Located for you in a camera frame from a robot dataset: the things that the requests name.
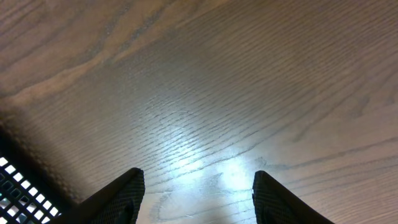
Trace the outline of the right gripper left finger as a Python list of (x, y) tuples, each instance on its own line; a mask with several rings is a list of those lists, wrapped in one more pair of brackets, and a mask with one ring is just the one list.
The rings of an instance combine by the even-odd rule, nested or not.
[(132, 168), (51, 223), (136, 224), (144, 194), (144, 171)]

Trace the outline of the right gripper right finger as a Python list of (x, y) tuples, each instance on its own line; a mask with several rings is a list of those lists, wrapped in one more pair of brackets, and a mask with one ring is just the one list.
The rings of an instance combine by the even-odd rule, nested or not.
[(254, 174), (252, 201), (258, 224), (333, 224), (263, 170)]

